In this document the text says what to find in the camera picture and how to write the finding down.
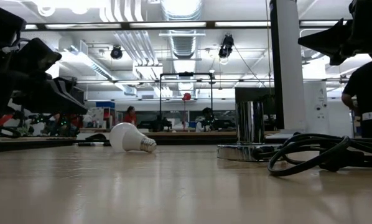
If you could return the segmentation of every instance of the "metal cylinder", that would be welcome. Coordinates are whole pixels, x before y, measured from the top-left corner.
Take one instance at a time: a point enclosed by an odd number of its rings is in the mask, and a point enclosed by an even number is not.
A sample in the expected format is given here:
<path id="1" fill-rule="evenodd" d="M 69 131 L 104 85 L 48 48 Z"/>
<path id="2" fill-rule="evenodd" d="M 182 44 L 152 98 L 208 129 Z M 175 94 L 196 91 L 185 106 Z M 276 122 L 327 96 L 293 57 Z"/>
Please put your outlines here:
<path id="1" fill-rule="evenodd" d="M 238 143 L 263 143 L 265 140 L 263 102 L 249 101 L 236 104 Z"/>

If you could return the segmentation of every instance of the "spotlight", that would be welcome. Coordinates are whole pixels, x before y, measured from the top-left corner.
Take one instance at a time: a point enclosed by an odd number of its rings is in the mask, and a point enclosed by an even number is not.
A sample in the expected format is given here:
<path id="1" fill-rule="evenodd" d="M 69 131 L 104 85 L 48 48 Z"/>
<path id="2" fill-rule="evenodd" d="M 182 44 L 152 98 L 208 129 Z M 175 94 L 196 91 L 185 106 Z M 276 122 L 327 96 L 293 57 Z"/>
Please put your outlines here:
<path id="1" fill-rule="evenodd" d="M 220 58 L 229 57 L 230 53 L 233 51 L 232 46 L 235 44 L 231 34 L 226 34 L 223 42 L 221 44 L 221 49 L 219 50 Z"/>
<path id="2" fill-rule="evenodd" d="M 112 59 L 121 59 L 123 57 L 123 52 L 121 51 L 121 46 L 114 46 L 110 53 Z"/>

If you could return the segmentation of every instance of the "table surface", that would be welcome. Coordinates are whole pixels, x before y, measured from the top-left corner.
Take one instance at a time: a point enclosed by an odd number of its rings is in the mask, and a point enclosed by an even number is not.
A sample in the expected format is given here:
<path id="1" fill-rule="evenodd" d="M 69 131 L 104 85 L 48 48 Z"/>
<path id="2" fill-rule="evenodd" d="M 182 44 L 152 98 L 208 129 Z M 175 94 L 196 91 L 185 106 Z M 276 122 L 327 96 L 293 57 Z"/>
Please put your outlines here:
<path id="1" fill-rule="evenodd" d="M 372 170 L 280 179 L 215 146 L 0 152 L 0 223 L 372 224 Z"/>

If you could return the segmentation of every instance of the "light bulb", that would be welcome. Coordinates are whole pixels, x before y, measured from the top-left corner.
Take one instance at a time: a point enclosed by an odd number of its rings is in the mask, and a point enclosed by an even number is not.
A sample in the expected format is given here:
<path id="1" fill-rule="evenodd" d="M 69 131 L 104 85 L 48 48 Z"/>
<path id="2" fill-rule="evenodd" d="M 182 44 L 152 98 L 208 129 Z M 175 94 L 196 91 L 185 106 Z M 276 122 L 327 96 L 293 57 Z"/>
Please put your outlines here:
<path id="1" fill-rule="evenodd" d="M 140 133 L 130 123 L 117 124 L 110 132 L 110 144 L 115 152 L 145 151 L 152 153 L 156 147 L 156 141 Z"/>

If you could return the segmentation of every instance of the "column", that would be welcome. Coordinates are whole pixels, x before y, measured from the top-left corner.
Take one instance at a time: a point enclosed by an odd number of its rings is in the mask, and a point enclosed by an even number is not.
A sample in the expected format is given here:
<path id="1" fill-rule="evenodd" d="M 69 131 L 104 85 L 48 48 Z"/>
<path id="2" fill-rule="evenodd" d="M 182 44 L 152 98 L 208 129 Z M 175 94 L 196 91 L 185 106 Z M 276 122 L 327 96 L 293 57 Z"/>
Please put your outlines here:
<path id="1" fill-rule="evenodd" d="M 297 3 L 296 0 L 271 0 L 270 9 L 277 126 L 305 130 Z"/>

